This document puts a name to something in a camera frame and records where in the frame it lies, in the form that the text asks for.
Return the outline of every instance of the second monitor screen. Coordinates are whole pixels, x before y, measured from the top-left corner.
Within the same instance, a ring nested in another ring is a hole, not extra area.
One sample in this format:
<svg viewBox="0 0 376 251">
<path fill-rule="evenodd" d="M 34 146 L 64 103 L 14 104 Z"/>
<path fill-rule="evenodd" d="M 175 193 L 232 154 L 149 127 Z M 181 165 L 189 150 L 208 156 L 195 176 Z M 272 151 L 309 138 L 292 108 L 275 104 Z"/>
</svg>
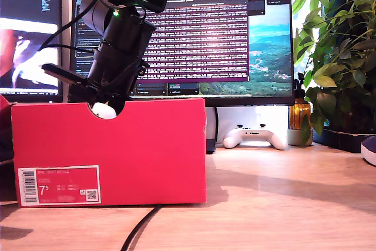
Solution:
<svg viewBox="0 0 376 251">
<path fill-rule="evenodd" d="M 73 0 L 76 14 L 81 0 Z M 291 0 L 168 0 L 144 59 L 147 74 L 134 97 L 205 98 L 292 96 Z M 95 48 L 100 36 L 82 20 L 77 47 Z M 89 53 L 75 51 L 71 69 L 87 76 Z"/>
</svg>

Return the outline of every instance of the monitor bezel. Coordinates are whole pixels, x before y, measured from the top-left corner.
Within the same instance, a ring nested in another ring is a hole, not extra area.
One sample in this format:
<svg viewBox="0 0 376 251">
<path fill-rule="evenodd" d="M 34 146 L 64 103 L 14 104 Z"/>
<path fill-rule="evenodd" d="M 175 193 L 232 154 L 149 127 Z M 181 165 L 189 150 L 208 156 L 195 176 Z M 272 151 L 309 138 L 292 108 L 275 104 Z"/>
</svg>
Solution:
<svg viewBox="0 0 376 251">
<path fill-rule="evenodd" d="M 291 44 L 291 96 L 245 96 L 245 97 L 208 97 L 208 96 L 187 96 L 186 98 L 200 97 L 205 99 L 205 105 L 207 107 L 231 107 L 231 106 L 256 106 L 256 105 L 294 105 L 294 57 L 293 57 L 293 11 L 292 11 L 292 1 L 290 3 L 290 44 Z M 73 5 L 72 0 L 72 15 L 75 15 L 75 6 Z M 74 45 L 73 32 L 70 35 L 70 44 Z M 70 52 L 70 70 L 75 70 L 75 51 Z M 142 96 L 133 96 L 133 100 L 136 101 L 145 101 L 145 100 L 154 100 L 154 99 L 177 99 L 182 98 L 167 96 L 167 97 L 142 97 Z"/>
<path fill-rule="evenodd" d="M 59 0 L 59 23 L 58 28 L 62 27 L 63 15 L 62 15 L 62 0 Z M 62 44 L 62 34 L 57 36 L 59 44 Z M 58 66 L 62 66 L 62 50 L 58 49 Z M 1 94 L 9 102 L 24 102 L 24 103 L 39 103 L 39 102 L 62 102 L 63 101 L 63 84 L 58 81 L 58 94 L 57 95 L 40 95 L 40 94 Z"/>
</svg>

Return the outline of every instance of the qr code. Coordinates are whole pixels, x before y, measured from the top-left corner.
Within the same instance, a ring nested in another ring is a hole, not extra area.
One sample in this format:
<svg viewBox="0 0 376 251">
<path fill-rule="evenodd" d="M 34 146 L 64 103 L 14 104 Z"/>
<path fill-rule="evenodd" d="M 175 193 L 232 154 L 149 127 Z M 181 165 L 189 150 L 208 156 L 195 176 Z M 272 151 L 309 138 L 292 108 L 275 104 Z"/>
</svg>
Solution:
<svg viewBox="0 0 376 251">
<path fill-rule="evenodd" d="M 86 190 L 86 201 L 98 201 L 98 190 L 97 189 L 87 189 Z"/>
</svg>

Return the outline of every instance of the landscape wallpaper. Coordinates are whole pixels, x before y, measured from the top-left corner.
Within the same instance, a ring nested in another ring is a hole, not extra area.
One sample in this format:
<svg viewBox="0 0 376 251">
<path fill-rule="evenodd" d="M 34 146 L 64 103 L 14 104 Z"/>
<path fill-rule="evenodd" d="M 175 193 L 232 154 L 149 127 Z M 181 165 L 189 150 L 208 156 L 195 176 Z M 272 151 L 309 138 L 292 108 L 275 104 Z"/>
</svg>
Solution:
<svg viewBox="0 0 376 251">
<path fill-rule="evenodd" d="M 248 82 L 200 83 L 202 95 L 291 95 L 289 5 L 266 6 L 263 16 L 249 17 Z"/>
</svg>

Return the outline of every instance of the monitor stand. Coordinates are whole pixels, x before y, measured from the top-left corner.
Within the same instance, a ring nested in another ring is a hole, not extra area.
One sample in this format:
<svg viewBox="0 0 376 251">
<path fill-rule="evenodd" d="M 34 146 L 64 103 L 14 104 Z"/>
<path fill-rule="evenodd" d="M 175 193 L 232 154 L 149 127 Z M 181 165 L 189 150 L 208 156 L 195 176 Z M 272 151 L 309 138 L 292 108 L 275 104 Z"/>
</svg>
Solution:
<svg viewBox="0 0 376 251">
<path fill-rule="evenodd" d="M 216 140 L 206 139 L 206 154 L 213 154 L 216 150 Z"/>
<path fill-rule="evenodd" d="M 218 140 L 218 129 L 219 129 L 219 117 L 217 107 L 207 107 L 206 108 L 206 119 L 207 119 L 207 128 L 208 126 L 215 125 L 215 136 L 212 139 L 206 139 L 206 154 L 213 154 L 216 151 L 216 143 Z"/>
</svg>

